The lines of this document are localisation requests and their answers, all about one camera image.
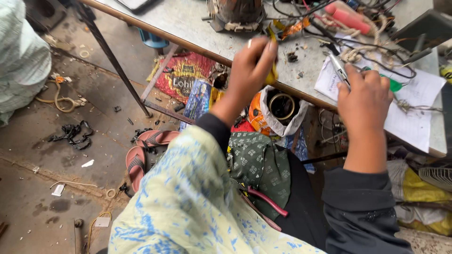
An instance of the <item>black sleeve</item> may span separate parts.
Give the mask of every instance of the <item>black sleeve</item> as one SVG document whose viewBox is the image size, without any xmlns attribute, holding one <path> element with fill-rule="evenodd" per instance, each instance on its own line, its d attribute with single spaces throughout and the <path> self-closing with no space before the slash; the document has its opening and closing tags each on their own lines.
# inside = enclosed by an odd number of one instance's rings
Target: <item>black sleeve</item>
<svg viewBox="0 0 452 254">
<path fill-rule="evenodd" d="M 413 253 L 407 241 L 394 237 L 399 227 L 387 172 L 363 174 L 333 168 L 324 175 L 322 200 L 331 227 L 327 253 Z"/>
<path fill-rule="evenodd" d="M 218 117 L 206 113 L 196 120 L 196 125 L 212 134 L 220 145 L 223 154 L 226 154 L 227 144 L 231 137 L 231 128 L 228 128 Z"/>
</svg>

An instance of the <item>metal ring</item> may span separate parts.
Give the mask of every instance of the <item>metal ring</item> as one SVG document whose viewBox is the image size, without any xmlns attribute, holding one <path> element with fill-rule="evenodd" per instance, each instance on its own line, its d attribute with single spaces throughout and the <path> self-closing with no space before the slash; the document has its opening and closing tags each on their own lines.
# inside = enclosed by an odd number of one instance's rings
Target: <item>metal ring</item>
<svg viewBox="0 0 452 254">
<path fill-rule="evenodd" d="M 275 101 L 276 98 L 279 98 L 279 97 L 282 97 L 282 96 L 283 96 L 283 97 L 288 97 L 288 98 L 290 99 L 290 101 L 292 102 L 292 111 L 291 111 L 287 116 L 285 116 L 285 117 L 283 117 L 283 118 L 278 118 L 278 117 L 276 117 L 276 116 L 273 114 L 273 112 L 272 112 L 272 104 L 273 104 L 273 101 Z M 278 119 L 278 120 L 286 120 L 287 118 L 289 118 L 289 117 L 293 114 L 293 111 L 295 111 L 295 101 L 293 100 L 292 96 L 290 96 L 290 95 L 288 95 L 288 94 L 277 94 L 277 95 L 273 96 L 273 98 L 270 100 L 270 105 L 268 106 L 268 109 L 269 109 L 270 113 L 271 113 L 276 119 Z"/>
<path fill-rule="evenodd" d="M 110 196 L 110 195 L 109 195 L 109 193 L 110 193 L 111 191 L 113 191 L 113 193 L 114 193 L 113 196 Z M 116 193 L 116 190 L 115 190 L 115 189 L 109 189 L 109 190 L 107 191 L 107 197 L 110 198 L 110 199 L 115 198 L 116 195 L 117 195 L 117 193 Z"/>
<path fill-rule="evenodd" d="M 82 58 L 87 58 L 87 57 L 89 57 L 89 52 L 87 50 L 82 50 L 82 51 L 80 51 L 79 55 Z"/>
</svg>

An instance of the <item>yellow wire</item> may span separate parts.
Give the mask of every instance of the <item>yellow wire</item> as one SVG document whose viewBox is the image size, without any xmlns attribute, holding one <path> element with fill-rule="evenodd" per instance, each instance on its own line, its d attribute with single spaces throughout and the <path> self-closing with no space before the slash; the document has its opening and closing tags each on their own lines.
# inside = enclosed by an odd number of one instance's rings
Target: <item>yellow wire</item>
<svg viewBox="0 0 452 254">
<path fill-rule="evenodd" d="M 40 101 L 40 102 L 45 102 L 45 103 L 55 103 L 56 108 L 59 109 L 60 111 L 64 112 L 64 113 L 72 112 L 72 111 L 75 109 L 75 101 L 74 101 L 73 99 L 71 99 L 71 98 L 66 98 L 66 97 L 63 97 L 63 98 L 59 98 L 59 99 L 58 99 L 58 95 L 60 94 L 60 90 L 61 90 L 60 84 L 59 84 L 58 82 L 54 81 L 54 80 L 47 80 L 47 82 L 53 82 L 53 83 L 56 84 L 57 90 L 56 90 L 56 93 L 55 93 L 55 98 L 54 98 L 54 100 L 43 100 L 43 99 L 40 99 L 40 98 L 38 98 L 38 97 L 36 97 L 36 99 L 37 99 L 38 101 Z M 64 110 L 64 109 L 60 108 L 60 105 L 58 105 L 58 102 L 59 102 L 59 101 L 63 101 L 63 100 L 65 100 L 65 101 L 70 101 L 70 102 L 72 103 L 72 107 L 71 107 L 70 109 L 68 109 L 68 110 Z"/>
<path fill-rule="evenodd" d="M 110 212 L 103 212 L 98 217 L 101 217 L 102 215 L 104 215 L 106 213 L 108 213 L 110 215 L 110 221 L 111 221 L 112 220 L 112 213 L 110 213 Z M 96 222 L 96 220 L 97 220 L 97 218 L 94 219 L 94 221 L 91 223 L 91 226 L 89 227 L 88 247 L 87 247 L 88 254 L 89 254 L 89 245 L 90 245 L 90 242 L 91 242 L 91 232 L 93 231 L 93 224 Z"/>
</svg>

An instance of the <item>green patterned fabric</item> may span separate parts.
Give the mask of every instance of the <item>green patterned fabric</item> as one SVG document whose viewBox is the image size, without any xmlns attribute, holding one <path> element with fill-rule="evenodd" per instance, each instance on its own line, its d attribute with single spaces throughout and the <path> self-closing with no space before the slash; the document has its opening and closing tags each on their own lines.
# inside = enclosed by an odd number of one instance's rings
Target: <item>green patterned fabric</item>
<svg viewBox="0 0 452 254">
<path fill-rule="evenodd" d="M 290 194 L 287 151 L 278 151 L 268 136 L 258 132 L 233 132 L 227 154 L 231 178 L 267 195 L 284 208 Z M 254 205 L 271 220 L 279 216 L 267 202 L 249 195 Z"/>
</svg>

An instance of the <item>blue container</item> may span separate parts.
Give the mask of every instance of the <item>blue container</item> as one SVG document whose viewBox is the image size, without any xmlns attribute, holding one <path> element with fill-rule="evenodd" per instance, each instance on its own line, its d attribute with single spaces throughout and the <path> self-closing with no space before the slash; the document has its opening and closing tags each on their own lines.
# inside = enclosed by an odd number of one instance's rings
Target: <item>blue container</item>
<svg viewBox="0 0 452 254">
<path fill-rule="evenodd" d="M 164 48 L 170 44 L 169 41 L 162 39 L 154 34 L 151 34 L 150 32 L 143 31 L 140 28 L 138 29 L 138 31 L 140 31 L 141 40 L 148 47 Z"/>
</svg>

